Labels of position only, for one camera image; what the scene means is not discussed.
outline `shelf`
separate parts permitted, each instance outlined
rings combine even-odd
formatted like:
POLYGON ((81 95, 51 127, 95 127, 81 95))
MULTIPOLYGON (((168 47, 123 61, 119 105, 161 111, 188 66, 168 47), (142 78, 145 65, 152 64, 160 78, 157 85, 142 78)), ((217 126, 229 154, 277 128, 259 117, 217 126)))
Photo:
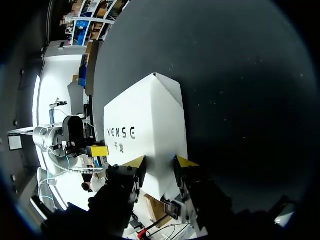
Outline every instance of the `shelf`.
POLYGON ((78 17, 81 17, 81 14, 82 14, 82 11, 84 10, 85 8, 85 5, 87 5, 89 2, 89 0, 84 0, 82 5, 81 5, 81 8, 80 8, 80 11, 79 11, 79 14, 78 14, 78 17))
POLYGON ((103 19, 107 19, 109 13, 112 11, 112 9, 114 8, 114 6, 116 5, 116 3, 118 2, 118 0, 114 0, 113 3, 111 4, 111 6, 109 7, 108 11, 106 12, 106 14, 104 15, 103 19))
POLYGON ((101 19, 101 18, 95 18, 95 17, 73 17, 72 20, 75 21, 91 21, 91 22, 97 22, 97 23, 104 23, 104 24, 115 24, 115 21, 101 19))

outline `cable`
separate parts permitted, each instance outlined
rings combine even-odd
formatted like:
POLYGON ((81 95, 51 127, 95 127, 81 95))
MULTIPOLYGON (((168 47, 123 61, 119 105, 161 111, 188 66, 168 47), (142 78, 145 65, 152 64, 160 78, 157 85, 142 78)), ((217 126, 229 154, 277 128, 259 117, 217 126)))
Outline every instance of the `cable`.
POLYGON ((53 163, 53 165, 55 165, 57 168, 66 171, 68 173, 74 173, 74 174, 99 174, 102 173, 103 170, 100 169, 92 169, 92 170, 74 170, 74 169, 70 169, 70 168, 65 168, 63 166, 60 166, 59 164, 57 164, 55 161, 53 161, 50 157, 51 162, 53 163))
POLYGON ((50 200, 52 200, 53 201, 53 204, 55 203, 55 200, 52 198, 52 197, 49 197, 49 196, 41 196, 42 198, 46 198, 46 199, 50 199, 50 200))
POLYGON ((171 235, 168 236, 168 238, 166 240, 168 240, 172 236, 172 234, 174 234, 175 231, 176 231, 176 226, 174 226, 174 230, 172 231, 171 235))
POLYGON ((153 236, 153 235, 157 234, 158 232, 162 231, 163 229, 166 229, 166 228, 169 228, 169 227, 176 227, 176 226, 179 226, 179 225, 190 225, 190 223, 170 224, 170 225, 165 226, 165 227, 163 227, 163 228, 159 229, 158 231, 155 231, 154 233, 150 234, 150 235, 149 235, 149 237, 151 237, 151 236, 153 236))
POLYGON ((171 238, 171 240, 173 240, 176 236, 179 235, 179 233, 181 233, 183 230, 185 230, 186 227, 188 227, 188 225, 186 225, 186 226, 185 226, 184 228, 182 228, 176 235, 174 235, 173 238, 171 238))
POLYGON ((66 115, 67 117, 70 117, 70 116, 76 116, 76 115, 67 115, 65 114, 64 111, 60 110, 60 109, 53 109, 54 111, 59 111, 59 112, 62 112, 64 115, 66 115))
POLYGON ((69 157, 67 155, 65 155, 66 160, 68 161, 68 169, 70 168, 70 160, 69 157))
POLYGON ((51 153, 52 153, 53 155, 55 155, 56 157, 62 158, 62 157, 66 157, 66 156, 67 156, 66 153, 64 153, 64 156, 57 155, 50 147, 48 147, 48 148, 46 149, 46 151, 48 152, 49 149, 51 150, 51 153))

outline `black fabric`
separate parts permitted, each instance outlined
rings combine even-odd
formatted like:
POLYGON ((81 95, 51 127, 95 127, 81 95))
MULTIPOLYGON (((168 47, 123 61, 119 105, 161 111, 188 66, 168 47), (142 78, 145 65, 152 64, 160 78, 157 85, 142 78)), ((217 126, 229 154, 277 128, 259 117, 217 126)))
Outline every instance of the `black fabric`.
POLYGON ((300 200, 318 156, 318 83, 308 47, 275 4, 132 1, 97 59, 99 140, 104 106, 153 72, 181 84, 188 157, 212 169, 236 212, 300 200))

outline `white cable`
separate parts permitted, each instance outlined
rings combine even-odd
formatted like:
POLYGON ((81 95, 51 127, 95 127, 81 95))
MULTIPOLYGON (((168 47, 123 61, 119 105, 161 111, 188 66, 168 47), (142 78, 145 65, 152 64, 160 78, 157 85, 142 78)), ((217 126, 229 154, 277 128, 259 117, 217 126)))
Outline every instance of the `white cable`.
POLYGON ((70 116, 76 116, 76 115, 67 115, 65 114, 64 111, 60 110, 60 109, 54 109, 54 111, 59 111, 59 112, 62 112, 64 115, 66 115, 67 117, 70 117, 70 116))
POLYGON ((100 170, 100 169, 92 169, 92 170, 74 170, 74 169, 70 169, 70 168, 65 168, 63 166, 60 166, 59 164, 55 163, 55 161, 53 161, 51 158, 50 158, 51 162, 53 163, 53 165, 55 165, 57 168, 63 170, 63 171, 66 171, 68 173, 74 173, 74 174, 99 174, 99 173, 102 173, 103 170, 100 170))
POLYGON ((93 128, 96 128, 95 126, 91 125, 90 123, 86 123, 86 124, 88 124, 89 126, 91 126, 91 127, 93 127, 93 128))
POLYGON ((48 152, 48 149, 50 149, 50 150, 51 150, 51 153, 52 153, 53 155, 57 156, 57 157, 63 158, 63 157, 66 156, 66 153, 64 153, 64 155, 62 155, 62 156, 57 155, 50 147, 48 147, 48 148, 46 149, 47 152, 48 152))

